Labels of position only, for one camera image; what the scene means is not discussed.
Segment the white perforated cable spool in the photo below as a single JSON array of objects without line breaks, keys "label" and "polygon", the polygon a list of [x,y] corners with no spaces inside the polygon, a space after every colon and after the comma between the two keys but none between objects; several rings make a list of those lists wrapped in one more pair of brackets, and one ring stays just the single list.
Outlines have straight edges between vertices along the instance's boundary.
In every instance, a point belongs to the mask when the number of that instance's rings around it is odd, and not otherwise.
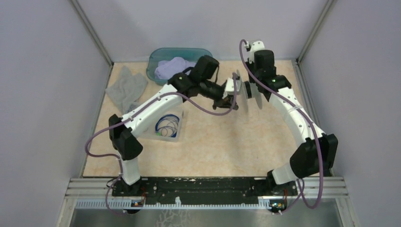
[{"label": "white perforated cable spool", "polygon": [[239,70],[236,71],[238,111],[244,114],[249,113],[249,104],[254,103],[261,110],[262,96],[255,83],[243,80]]}]

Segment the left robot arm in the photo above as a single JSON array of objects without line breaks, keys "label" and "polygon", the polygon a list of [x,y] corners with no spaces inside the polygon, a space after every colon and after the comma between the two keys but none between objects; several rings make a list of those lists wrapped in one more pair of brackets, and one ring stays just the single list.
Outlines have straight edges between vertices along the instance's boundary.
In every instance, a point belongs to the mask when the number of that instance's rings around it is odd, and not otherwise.
[{"label": "left robot arm", "polygon": [[238,109],[242,79],[233,73],[223,84],[211,81],[219,69],[219,62],[209,55],[201,56],[195,66],[174,74],[162,88],[148,101],[122,117],[109,118],[109,137],[121,160],[121,180],[123,189],[131,196],[140,193],[142,183],[139,172],[138,156],[143,146],[138,137],[151,126],[156,118],[188,101],[198,109],[213,115],[194,101],[192,97],[201,95],[213,101],[213,109],[225,108],[228,114]]}]

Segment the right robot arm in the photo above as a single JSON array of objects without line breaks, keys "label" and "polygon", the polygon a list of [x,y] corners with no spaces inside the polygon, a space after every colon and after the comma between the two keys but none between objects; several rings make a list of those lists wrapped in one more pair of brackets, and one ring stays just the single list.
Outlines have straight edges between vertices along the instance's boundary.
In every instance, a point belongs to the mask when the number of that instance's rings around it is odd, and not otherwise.
[{"label": "right robot arm", "polygon": [[285,183],[331,169],[338,139],[334,134],[326,134],[311,120],[289,80],[277,74],[273,51],[250,52],[246,65],[250,81],[280,113],[298,146],[288,163],[268,172],[267,191],[278,195]]}]

